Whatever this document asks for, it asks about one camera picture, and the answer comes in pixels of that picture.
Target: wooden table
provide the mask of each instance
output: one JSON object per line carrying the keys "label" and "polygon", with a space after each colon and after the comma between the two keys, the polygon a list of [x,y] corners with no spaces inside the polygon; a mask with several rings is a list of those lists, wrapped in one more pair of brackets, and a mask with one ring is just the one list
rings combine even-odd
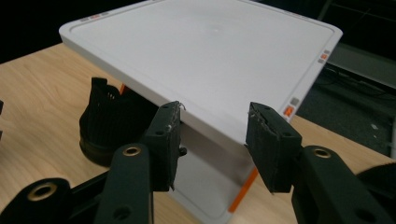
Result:
{"label": "wooden table", "polygon": [[[0,210],[24,187],[62,177],[74,187],[106,170],[81,153],[78,120],[88,104],[91,78],[121,83],[64,44],[0,64]],[[354,173],[393,161],[305,119],[292,126],[303,145],[337,152]],[[290,194],[272,195],[258,177],[230,223],[296,223]],[[167,193],[154,193],[156,223],[198,223]]]}

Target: wooden surface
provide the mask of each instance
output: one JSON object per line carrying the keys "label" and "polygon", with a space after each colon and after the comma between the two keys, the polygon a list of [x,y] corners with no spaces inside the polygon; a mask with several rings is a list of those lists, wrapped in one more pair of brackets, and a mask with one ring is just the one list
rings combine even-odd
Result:
{"label": "wooden surface", "polygon": [[[106,170],[78,146],[91,77],[121,85],[63,44],[0,64],[0,210],[39,179],[62,177],[74,187]],[[354,173],[393,161],[305,119],[295,117],[291,124],[304,146],[334,150]],[[167,193],[154,194],[154,210],[156,223],[198,223]],[[290,194],[270,194],[258,177],[230,223],[296,223]]]}

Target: dark floor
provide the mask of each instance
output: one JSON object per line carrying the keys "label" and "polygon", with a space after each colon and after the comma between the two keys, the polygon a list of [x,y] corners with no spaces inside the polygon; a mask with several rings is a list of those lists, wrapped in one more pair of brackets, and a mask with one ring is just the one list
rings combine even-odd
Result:
{"label": "dark floor", "polygon": [[327,65],[297,115],[389,156],[396,94]]}

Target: white tray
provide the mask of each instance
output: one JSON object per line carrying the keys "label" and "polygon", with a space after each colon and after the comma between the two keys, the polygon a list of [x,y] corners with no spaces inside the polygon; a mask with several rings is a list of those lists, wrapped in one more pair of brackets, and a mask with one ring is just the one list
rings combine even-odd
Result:
{"label": "white tray", "polygon": [[157,0],[69,22],[60,35],[156,105],[186,107],[189,154],[171,194],[219,223],[253,168],[243,147],[249,103],[289,121],[342,32],[251,1]]}

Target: gray carpet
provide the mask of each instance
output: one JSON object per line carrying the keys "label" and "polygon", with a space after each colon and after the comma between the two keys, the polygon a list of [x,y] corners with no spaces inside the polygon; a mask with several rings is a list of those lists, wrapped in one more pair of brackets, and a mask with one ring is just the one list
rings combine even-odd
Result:
{"label": "gray carpet", "polygon": [[389,156],[396,94],[327,65],[297,115]]}

